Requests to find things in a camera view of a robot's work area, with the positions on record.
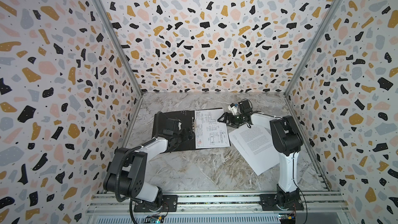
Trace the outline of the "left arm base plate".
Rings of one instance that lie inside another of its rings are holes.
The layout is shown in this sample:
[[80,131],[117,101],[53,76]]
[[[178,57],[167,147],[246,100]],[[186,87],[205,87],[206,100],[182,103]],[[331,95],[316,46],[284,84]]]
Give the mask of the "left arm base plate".
[[178,196],[177,195],[162,195],[156,197],[153,202],[142,200],[134,206],[135,213],[146,212],[176,212],[177,211]]

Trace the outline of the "white text paper sheet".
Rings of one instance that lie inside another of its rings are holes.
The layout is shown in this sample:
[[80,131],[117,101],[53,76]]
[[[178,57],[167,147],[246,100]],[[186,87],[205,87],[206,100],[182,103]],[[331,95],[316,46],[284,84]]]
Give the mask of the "white text paper sheet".
[[279,152],[271,134],[259,125],[243,125],[229,133],[229,139],[256,175],[279,165]]

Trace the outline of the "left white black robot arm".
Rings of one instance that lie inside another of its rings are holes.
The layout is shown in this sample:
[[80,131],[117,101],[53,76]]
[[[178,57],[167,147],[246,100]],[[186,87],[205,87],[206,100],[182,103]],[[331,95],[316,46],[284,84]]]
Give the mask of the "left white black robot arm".
[[118,202],[129,199],[149,211],[164,206],[163,192],[158,186],[145,182],[147,163],[164,152],[175,151],[181,144],[195,138],[191,127],[183,128],[177,119],[156,120],[154,137],[134,148],[119,148],[109,163],[103,187],[115,194]]

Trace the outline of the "white drawing paper sheet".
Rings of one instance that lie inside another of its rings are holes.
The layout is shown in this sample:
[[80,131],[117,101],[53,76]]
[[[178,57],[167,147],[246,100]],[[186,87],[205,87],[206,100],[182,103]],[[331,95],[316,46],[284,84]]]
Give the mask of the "white drawing paper sheet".
[[194,111],[194,120],[197,122],[196,149],[230,147],[227,125],[217,121],[223,113],[222,108]]

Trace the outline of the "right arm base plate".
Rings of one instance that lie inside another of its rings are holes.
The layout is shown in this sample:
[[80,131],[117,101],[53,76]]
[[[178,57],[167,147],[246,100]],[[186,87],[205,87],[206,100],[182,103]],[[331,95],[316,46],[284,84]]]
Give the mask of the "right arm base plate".
[[300,194],[261,194],[259,204],[263,211],[303,211],[305,206]]

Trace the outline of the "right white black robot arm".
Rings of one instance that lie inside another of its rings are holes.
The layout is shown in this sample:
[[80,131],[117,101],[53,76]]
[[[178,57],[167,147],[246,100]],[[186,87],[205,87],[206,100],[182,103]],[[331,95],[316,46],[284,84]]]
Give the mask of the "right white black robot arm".
[[249,99],[229,105],[218,122],[233,127],[229,139],[256,175],[274,166],[279,179],[274,195],[261,197],[265,208],[282,211],[303,209],[301,190],[296,182],[297,158],[303,139],[292,116],[278,117],[254,111]]

